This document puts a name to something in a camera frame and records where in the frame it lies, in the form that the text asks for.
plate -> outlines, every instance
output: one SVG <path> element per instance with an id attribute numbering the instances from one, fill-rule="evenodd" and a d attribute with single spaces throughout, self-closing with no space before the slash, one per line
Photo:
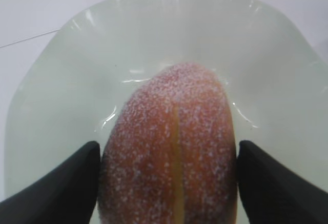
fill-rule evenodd
<path id="1" fill-rule="evenodd" d="M 7 195 L 87 141 L 103 148 L 131 93 L 180 62 L 217 73 L 236 142 L 254 141 L 328 190 L 328 66 L 290 20 L 258 0 L 107 0 L 69 20 L 19 86 L 6 126 Z M 240 205 L 237 223 L 248 223 Z"/>

black object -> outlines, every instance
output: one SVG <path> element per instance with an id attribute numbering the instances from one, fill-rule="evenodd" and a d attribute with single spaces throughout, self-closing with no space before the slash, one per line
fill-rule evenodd
<path id="1" fill-rule="evenodd" d="M 0 223 L 88 224 L 97 199 L 99 166 L 99 144 L 86 143 L 39 181 L 1 202 Z"/>
<path id="2" fill-rule="evenodd" d="M 254 143 L 240 142 L 237 171 L 250 224 L 328 224 L 328 194 Z"/>

white table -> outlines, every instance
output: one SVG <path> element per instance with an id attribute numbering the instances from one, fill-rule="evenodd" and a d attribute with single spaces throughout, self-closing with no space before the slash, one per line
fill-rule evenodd
<path id="1" fill-rule="evenodd" d="M 16 88 L 55 32 L 76 13 L 100 1 L 0 0 L 0 200 L 5 197 L 5 122 Z M 328 0 L 262 1 L 285 13 L 328 61 Z"/>

tile grout line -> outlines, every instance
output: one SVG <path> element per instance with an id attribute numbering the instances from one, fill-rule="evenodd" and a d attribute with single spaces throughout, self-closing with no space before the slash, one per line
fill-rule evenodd
<path id="1" fill-rule="evenodd" d="M 49 32 L 38 34 L 38 35 L 35 35 L 35 36 L 32 36 L 32 37 L 20 39 L 20 40 L 14 41 L 13 43 L 9 43 L 9 44 L 5 44 L 5 45 L 0 46 L 0 49 L 3 48 L 3 47 L 12 46 L 12 45 L 27 41 L 29 39 L 38 38 L 40 36 L 44 36 L 44 35 L 47 35 L 47 34 L 50 34 L 50 33 L 54 33 L 54 32 L 57 32 L 57 31 L 59 31 L 59 29 L 55 29 L 55 30 L 52 30 L 52 31 L 49 31 Z"/>
<path id="2" fill-rule="evenodd" d="M 45 32 L 45 33 L 41 33 L 41 34 L 38 34 L 38 35 L 32 36 L 32 37 L 28 37 L 28 38 L 20 39 L 20 40 L 14 41 L 14 42 L 12 42 L 12 43 L 5 44 L 5 45 L 0 46 L 0 49 L 1 49 L 1 48 L 4 48 L 4 47 L 7 47 L 7 46 L 15 45 L 15 44 L 18 44 L 18 43 L 21 43 L 21 42 L 24 42 L 24 41 L 27 41 L 27 40 L 30 40 L 30 39 L 38 38 L 38 37 L 41 37 L 41 36 L 44 36 L 44 35 L 47 35 L 47 34 L 50 34 L 50 33 L 55 33 L 55 32 L 58 32 L 59 30 L 60 30 L 60 29 L 55 29 L 55 30 L 52 30 L 52 31 L 49 31 L 49 32 Z"/>

sugar-coated doughnut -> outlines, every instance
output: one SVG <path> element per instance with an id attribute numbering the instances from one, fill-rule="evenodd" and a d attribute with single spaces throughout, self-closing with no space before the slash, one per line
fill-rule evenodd
<path id="1" fill-rule="evenodd" d="M 212 71 L 168 67 L 133 93 L 104 150 L 102 224 L 233 224 L 236 150 L 229 103 Z"/>

